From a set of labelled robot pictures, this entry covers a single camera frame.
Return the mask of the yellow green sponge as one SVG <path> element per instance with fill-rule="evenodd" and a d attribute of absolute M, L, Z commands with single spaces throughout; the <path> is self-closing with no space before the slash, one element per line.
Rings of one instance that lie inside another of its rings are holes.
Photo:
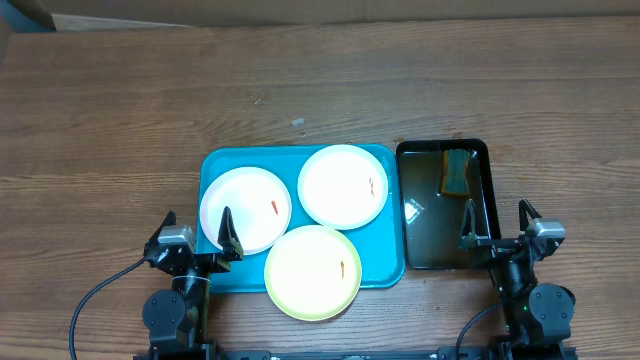
<path fill-rule="evenodd" d="M 471 154 L 465 149 L 450 149 L 442 154 L 439 193 L 448 197 L 465 197 L 470 193 L 467 174 Z"/>

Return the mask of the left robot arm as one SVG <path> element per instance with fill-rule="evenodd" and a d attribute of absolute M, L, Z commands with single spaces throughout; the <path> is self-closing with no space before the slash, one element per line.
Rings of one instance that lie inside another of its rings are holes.
<path fill-rule="evenodd" d="M 196 236 L 178 226 L 169 212 L 144 246 L 143 259 L 172 277 L 169 289 L 153 293 L 143 306 L 149 330 L 150 359 L 224 359 L 224 350 L 206 337 L 211 275 L 227 273 L 244 257 L 231 209 L 223 210 L 219 239 L 222 251 L 198 254 Z"/>

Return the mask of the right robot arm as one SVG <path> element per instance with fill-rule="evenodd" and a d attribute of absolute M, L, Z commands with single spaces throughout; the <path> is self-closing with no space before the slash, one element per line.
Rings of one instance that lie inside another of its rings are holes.
<path fill-rule="evenodd" d="M 495 239 L 476 229 L 473 200 L 465 203 L 457 248 L 471 255 L 470 266 L 486 269 L 499 292 L 498 303 L 475 315 L 463 327 L 454 348 L 457 359 L 575 359 L 576 350 L 563 346 L 571 336 L 576 299 L 566 287 L 539 283 L 534 264 L 553 255 L 566 237 L 557 219 L 542 217 L 531 203 L 519 202 L 520 232 Z M 495 337 L 482 350 L 464 350 L 462 341 L 484 316 L 502 310 L 507 334 Z"/>

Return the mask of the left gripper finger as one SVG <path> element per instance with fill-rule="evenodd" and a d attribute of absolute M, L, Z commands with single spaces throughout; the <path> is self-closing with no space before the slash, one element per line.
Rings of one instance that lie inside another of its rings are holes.
<path fill-rule="evenodd" d="M 236 233 L 232 212 L 229 207 L 223 209 L 217 242 L 228 261 L 243 260 L 244 250 Z"/>
<path fill-rule="evenodd" d="M 154 232 L 154 234 L 159 235 L 162 232 L 164 227 L 174 226 L 175 224 L 176 224 L 176 214 L 174 211 L 169 211 L 166 217 L 164 218 L 164 220 L 162 221 L 161 225 Z"/>

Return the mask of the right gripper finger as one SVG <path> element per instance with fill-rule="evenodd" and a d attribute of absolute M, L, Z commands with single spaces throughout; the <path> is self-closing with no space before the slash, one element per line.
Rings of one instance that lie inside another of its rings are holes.
<path fill-rule="evenodd" d="M 521 231 L 531 231 L 533 229 L 535 221 L 541 218 L 541 215 L 526 198 L 523 198 L 519 201 L 518 212 L 519 229 Z"/>
<path fill-rule="evenodd" d="M 486 246 L 488 241 L 489 229 L 485 216 L 479 212 L 475 202 L 472 199 L 468 199 L 465 202 L 457 248 L 459 250 L 472 250 Z"/>

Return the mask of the yellow green plate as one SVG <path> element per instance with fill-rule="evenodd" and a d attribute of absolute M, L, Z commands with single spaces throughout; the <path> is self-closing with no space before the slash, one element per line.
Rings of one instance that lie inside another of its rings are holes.
<path fill-rule="evenodd" d="M 341 232 L 322 225 L 295 228 L 268 253 L 264 281 L 272 302 L 285 314 L 315 322 L 342 313 L 362 280 L 361 259 Z"/>

